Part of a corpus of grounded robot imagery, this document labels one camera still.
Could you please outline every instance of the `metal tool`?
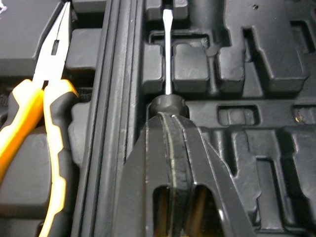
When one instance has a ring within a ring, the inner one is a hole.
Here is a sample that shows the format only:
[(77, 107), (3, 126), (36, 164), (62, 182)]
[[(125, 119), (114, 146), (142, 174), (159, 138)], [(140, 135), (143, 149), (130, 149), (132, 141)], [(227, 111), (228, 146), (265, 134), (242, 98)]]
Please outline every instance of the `metal tool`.
[[(51, 161), (51, 194), (40, 237), (68, 236), (76, 198), (68, 125), (79, 101), (74, 86), (61, 79), (69, 47), (70, 2), (66, 2), (39, 53), (33, 81), (26, 79), (9, 96), (8, 118), (0, 131), (0, 181), (25, 137), (43, 113)], [(45, 90), (43, 84), (48, 81)]]
[(171, 70), (171, 26), (173, 14), (171, 9), (163, 10), (164, 25), (164, 55), (165, 55), (165, 94), (172, 94), (172, 70)]
[(172, 91), (172, 60), (171, 60), (171, 26), (173, 14), (171, 9), (163, 10), (164, 25), (164, 52), (165, 52), (165, 93), (157, 96), (150, 105), (150, 116), (158, 113), (167, 113), (169, 115), (188, 116), (189, 110), (184, 99)]

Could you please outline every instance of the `screwdriver shaft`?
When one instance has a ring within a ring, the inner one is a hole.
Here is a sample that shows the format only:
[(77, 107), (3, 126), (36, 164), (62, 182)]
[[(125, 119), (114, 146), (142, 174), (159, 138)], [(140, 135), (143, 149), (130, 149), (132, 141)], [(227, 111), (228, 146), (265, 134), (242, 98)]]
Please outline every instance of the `screwdriver shaft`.
[(171, 71), (171, 25), (173, 20), (172, 10), (163, 10), (164, 25), (164, 55), (165, 55), (165, 94), (172, 94), (172, 71)]

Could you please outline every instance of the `black plastic compartment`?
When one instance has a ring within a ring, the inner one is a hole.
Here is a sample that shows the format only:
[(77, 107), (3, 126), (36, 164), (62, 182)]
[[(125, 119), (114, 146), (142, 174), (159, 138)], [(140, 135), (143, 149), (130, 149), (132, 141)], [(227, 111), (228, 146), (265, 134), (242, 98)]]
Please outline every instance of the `black plastic compartment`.
[[(164, 4), (107, 2), (72, 236), (114, 236), (124, 161), (162, 94)], [(314, 236), (316, 3), (172, 5), (175, 92), (227, 162), (257, 235)]]

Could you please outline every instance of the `flathead screwdriver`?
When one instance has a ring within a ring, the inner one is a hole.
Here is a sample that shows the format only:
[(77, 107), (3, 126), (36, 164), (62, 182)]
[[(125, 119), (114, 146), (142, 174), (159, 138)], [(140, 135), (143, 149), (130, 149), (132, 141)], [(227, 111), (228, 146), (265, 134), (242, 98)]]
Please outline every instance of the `flathead screwdriver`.
[(171, 26), (173, 14), (171, 9), (163, 10), (163, 25), (164, 25), (164, 55), (165, 55), (165, 94), (172, 94), (172, 71), (171, 71)]
[(159, 113), (169, 115), (189, 114), (184, 99), (172, 91), (172, 63), (171, 63), (171, 26), (173, 14), (171, 9), (164, 9), (162, 14), (164, 25), (164, 62), (165, 62), (165, 89), (164, 94), (157, 96), (150, 105), (150, 115), (153, 117)]

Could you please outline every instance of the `pliers jaw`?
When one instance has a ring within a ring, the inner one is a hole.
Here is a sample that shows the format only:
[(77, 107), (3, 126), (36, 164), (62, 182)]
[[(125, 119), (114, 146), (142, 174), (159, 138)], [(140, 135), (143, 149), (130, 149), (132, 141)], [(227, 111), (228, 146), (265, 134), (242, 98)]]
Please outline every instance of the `pliers jaw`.
[(70, 2), (66, 2), (49, 31), (39, 53), (33, 82), (42, 87), (45, 81), (60, 80), (70, 42)]

